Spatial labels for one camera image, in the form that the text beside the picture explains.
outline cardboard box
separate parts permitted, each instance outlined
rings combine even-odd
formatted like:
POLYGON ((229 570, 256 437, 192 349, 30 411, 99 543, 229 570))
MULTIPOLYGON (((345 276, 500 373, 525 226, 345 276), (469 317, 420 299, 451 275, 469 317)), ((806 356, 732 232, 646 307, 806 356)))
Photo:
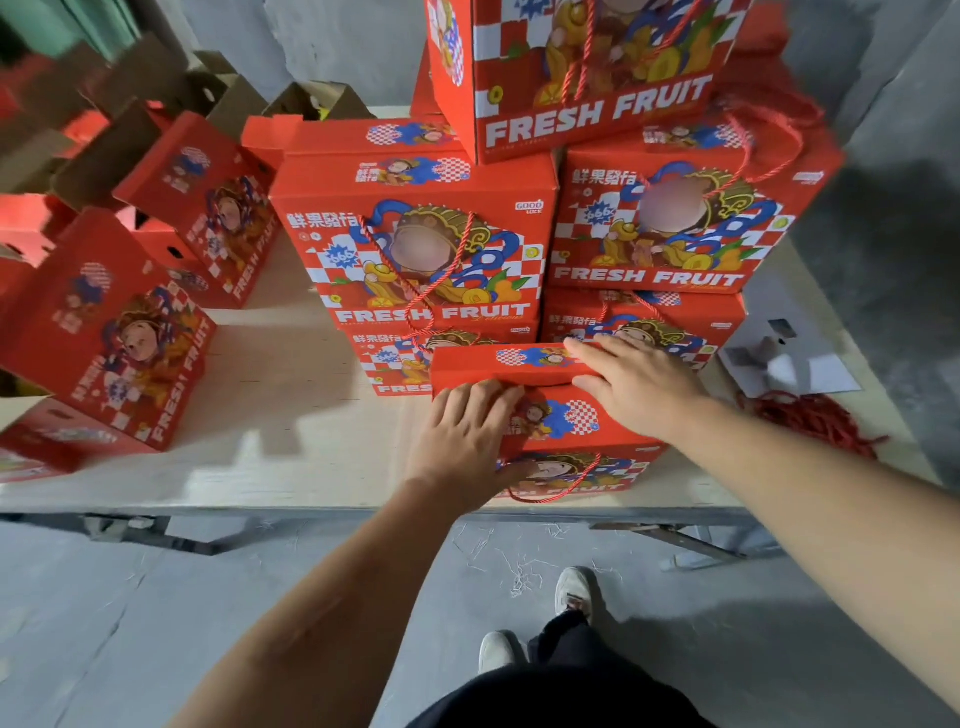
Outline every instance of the cardboard box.
POLYGON ((693 113, 751 1, 425 0, 434 95, 481 164, 693 113))
POLYGON ((442 113, 433 95, 433 80, 430 78, 429 40, 423 44, 423 56, 417 70, 417 83, 414 85, 414 98, 410 102, 411 116, 426 116, 442 113))
POLYGON ((247 120, 244 149, 277 170, 304 121, 376 118, 347 84, 307 81, 290 84, 264 109, 247 120))
POLYGON ((537 313, 557 194, 552 158, 474 167, 432 118, 304 125, 276 176, 271 200, 338 326, 403 321, 413 291, 432 284, 416 320, 431 310, 448 325, 537 313), (358 144, 366 151, 324 156, 358 144))
POLYGON ((241 308, 279 235, 272 175, 192 111, 182 113, 113 190, 152 218, 147 252, 210 308, 241 308))
POLYGON ((50 396, 4 405, 81 452, 167 449, 216 326, 112 213, 60 239, 0 301, 0 369, 50 396))
POLYGON ((737 174, 746 158, 743 134, 719 110, 571 147, 551 284, 702 293, 743 288, 840 169, 843 152, 816 123, 815 105, 783 91, 792 85, 779 59, 742 61, 744 75, 731 78, 743 82, 736 96, 763 104, 733 109, 751 139, 743 174, 737 174), (782 74, 758 70, 772 65, 782 74), (779 89, 762 85, 774 77, 779 89), (805 110, 792 110, 798 104, 805 110), (776 111, 788 123, 770 123, 756 109, 776 111), (796 115, 811 112, 810 118, 796 115))
POLYGON ((522 344, 537 341, 537 322, 481 323, 411 337, 405 324, 361 324, 344 328, 360 367, 379 397, 430 394, 433 352, 446 347, 522 344))
POLYGON ((6 423, 0 402, 0 483, 36 480, 73 473, 83 456, 69 446, 48 440, 17 421, 6 423))
POLYGON ((584 374, 595 372, 570 357, 563 347, 488 345, 437 350, 430 379, 435 392, 489 378, 527 388, 500 448, 505 462, 530 459, 540 463, 540 475, 525 482, 521 492, 559 492, 597 456, 597 468, 580 489, 621 490, 629 487, 666 445, 618 424, 599 402, 570 384, 575 376, 584 374))
POLYGON ((605 333, 652 344, 700 370, 746 317, 740 296, 548 288, 540 339, 592 341, 605 333))

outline sneaker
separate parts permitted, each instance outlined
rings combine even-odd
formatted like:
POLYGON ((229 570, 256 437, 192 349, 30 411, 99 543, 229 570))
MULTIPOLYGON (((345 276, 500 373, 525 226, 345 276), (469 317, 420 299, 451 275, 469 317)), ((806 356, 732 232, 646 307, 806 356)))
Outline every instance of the sneaker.
POLYGON ((477 674, 491 672, 518 662, 514 645, 503 632, 491 632, 480 643, 480 666, 477 674))
POLYGON ((575 610, 583 612, 587 624, 593 624, 593 597, 590 596, 590 582, 587 570, 578 567, 564 569, 557 582, 557 592, 553 598, 554 609, 559 617, 564 612, 575 610))

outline brown cardboard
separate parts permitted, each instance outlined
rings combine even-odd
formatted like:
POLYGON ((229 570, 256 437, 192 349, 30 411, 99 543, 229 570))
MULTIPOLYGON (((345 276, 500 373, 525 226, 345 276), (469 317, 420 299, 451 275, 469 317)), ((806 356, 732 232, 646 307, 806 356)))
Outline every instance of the brown cardboard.
POLYGON ((298 114, 307 121, 376 118, 350 86, 326 81, 300 81, 288 85, 263 115, 280 113, 298 114))

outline forearm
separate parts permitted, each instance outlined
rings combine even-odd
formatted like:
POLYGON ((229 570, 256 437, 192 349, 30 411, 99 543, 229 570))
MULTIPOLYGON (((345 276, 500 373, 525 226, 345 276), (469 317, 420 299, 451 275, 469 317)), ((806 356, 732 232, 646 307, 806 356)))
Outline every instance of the forearm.
POLYGON ((244 635, 173 725, 368 725, 454 518, 401 490, 244 635))
POLYGON ((860 626, 960 708, 960 502, 910 475, 703 402, 676 443, 860 626))

